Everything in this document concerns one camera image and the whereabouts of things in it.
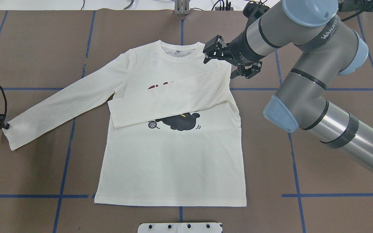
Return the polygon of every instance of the gray robot arm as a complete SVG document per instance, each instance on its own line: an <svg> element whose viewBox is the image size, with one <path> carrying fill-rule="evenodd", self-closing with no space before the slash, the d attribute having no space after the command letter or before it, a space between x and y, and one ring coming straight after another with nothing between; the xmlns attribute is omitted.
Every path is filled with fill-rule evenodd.
<svg viewBox="0 0 373 233"><path fill-rule="evenodd" d="M295 44L302 56L267 104L265 118L289 133L301 128L373 172L373 128L322 97L336 75L354 72L368 55L367 45L340 21L337 10L337 0L282 0L269 10L249 3L243 10L249 18L245 30L229 44L220 36L209 41L204 62L226 60L237 65L237 75L250 78L259 72L260 59ZM215 51L213 43L218 43Z"/></svg>

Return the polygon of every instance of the folded sleeve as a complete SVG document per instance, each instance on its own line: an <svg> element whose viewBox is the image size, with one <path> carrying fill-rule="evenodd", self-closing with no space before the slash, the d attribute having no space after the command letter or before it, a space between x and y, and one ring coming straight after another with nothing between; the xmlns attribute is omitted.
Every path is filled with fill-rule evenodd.
<svg viewBox="0 0 373 233"><path fill-rule="evenodd" d="M106 102L122 89L133 62L129 50L9 121L9 129L3 132L11 150Z"/></svg>
<svg viewBox="0 0 373 233"><path fill-rule="evenodd" d="M235 105L231 95L231 65L143 92L108 101L115 129L208 109L222 102Z"/></svg>

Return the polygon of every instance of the neckline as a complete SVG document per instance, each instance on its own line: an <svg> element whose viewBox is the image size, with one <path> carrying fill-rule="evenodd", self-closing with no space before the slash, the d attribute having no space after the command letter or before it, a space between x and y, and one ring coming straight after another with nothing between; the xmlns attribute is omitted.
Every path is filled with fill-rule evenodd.
<svg viewBox="0 0 373 233"><path fill-rule="evenodd" d="M170 61L170 62L187 62L195 59L197 55L202 53L201 47L203 46L202 43L197 42L195 44L190 44L190 45L175 45L175 44L168 44L165 43L161 40L155 42L155 48L157 52L160 54L161 57L164 59ZM173 49L173 50L191 50L195 49L190 55L187 55L185 57L173 57L171 55L168 55L162 47L168 48L168 49Z"/></svg>

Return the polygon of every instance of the shirt sleeve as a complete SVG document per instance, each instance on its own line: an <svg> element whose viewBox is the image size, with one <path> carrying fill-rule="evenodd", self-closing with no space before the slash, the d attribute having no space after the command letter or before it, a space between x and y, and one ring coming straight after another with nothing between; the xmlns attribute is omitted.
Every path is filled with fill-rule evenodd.
<svg viewBox="0 0 373 233"><path fill-rule="evenodd" d="M132 64L129 50L9 121L3 132L11 150L106 102L122 89Z"/></svg>
<svg viewBox="0 0 373 233"><path fill-rule="evenodd" d="M222 102L235 105L231 95L231 65L108 101L115 129L208 109Z"/></svg>

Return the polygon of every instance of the table surface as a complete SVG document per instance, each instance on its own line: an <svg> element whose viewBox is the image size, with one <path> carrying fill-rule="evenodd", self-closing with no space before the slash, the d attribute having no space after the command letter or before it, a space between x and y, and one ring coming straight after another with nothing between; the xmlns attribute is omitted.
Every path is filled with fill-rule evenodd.
<svg viewBox="0 0 373 233"><path fill-rule="evenodd" d="M159 11L0 11L0 84L8 119L130 48L162 40L232 40L241 12L188 16ZM325 97L373 127L373 13L345 22L370 56L338 76ZM305 131L287 134L262 111L301 52L263 59L262 72L235 78L243 129L247 207L133 207L94 204L109 111L103 104L11 151L0 131L0 232L128 232L151 222L222 222L235 232L373 232L373 174ZM3 112L0 93L0 113Z"/></svg>

